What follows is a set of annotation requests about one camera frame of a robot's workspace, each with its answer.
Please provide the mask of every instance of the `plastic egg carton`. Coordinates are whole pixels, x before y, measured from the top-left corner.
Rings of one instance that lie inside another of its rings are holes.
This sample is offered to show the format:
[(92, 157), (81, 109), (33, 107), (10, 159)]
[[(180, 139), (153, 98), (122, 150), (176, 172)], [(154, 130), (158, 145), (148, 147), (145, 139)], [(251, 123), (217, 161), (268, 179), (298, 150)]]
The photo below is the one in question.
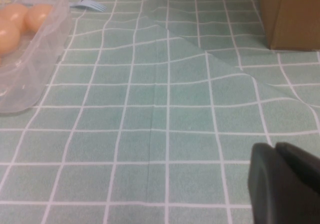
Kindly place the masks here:
[(53, 9), (36, 34), (22, 35), (17, 50), (1, 57), (0, 113), (23, 111), (40, 99), (72, 27), (68, 0), (37, 1), (53, 2)]

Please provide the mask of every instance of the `black object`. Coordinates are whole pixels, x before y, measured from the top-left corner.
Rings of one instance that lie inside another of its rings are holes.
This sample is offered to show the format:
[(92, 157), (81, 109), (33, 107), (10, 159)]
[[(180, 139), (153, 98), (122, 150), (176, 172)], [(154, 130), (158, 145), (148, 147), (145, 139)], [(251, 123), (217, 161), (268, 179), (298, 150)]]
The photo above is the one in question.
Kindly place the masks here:
[(253, 145), (248, 189), (254, 224), (320, 224), (320, 159), (292, 144)]

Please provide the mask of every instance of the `tablecloth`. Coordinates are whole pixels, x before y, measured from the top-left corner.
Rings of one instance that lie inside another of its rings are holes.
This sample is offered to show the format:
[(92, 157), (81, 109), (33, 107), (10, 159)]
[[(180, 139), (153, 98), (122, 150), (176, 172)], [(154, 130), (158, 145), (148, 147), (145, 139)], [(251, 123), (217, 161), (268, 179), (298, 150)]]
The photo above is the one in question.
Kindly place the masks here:
[(269, 50), (257, 0), (94, 1), (0, 115), (1, 224), (250, 224), (254, 143), (319, 156), (319, 53)]

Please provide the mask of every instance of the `fork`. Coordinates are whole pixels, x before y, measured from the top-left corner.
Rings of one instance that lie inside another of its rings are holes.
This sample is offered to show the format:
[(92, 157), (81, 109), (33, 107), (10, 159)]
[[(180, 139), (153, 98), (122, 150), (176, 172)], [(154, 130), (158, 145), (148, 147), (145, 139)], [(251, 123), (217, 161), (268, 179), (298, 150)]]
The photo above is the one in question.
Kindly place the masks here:
[(71, 8), (88, 7), (99, 12), (104, 12), (107, 8), (94, 0), (80, 0), (78, 2), (69, 2)]
[[(33, 5), (33, 4), (51, 4), (51, 5), (53, 5), (53, 4), (55, 4), (54, 1), (50, 1), (50, 0), (23, 0), (22, 3), (25, 5)], [(98, 3), (94, 0), (80, 0), (77, 2), (69, 2), (69, 6), (71, 8), (86, 7), (86, 8), (94, 9), (99, 12), (104, 12), (107, 9), (104, 5)]]

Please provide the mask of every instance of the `brown cardboard box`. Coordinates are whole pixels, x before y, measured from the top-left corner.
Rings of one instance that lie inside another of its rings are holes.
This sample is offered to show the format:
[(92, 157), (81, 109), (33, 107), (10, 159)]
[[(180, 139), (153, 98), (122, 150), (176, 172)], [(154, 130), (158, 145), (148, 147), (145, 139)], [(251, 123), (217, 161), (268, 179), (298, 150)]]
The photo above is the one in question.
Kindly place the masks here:
[(259, 0), (273, 50), (320, 50), (320, 0)]

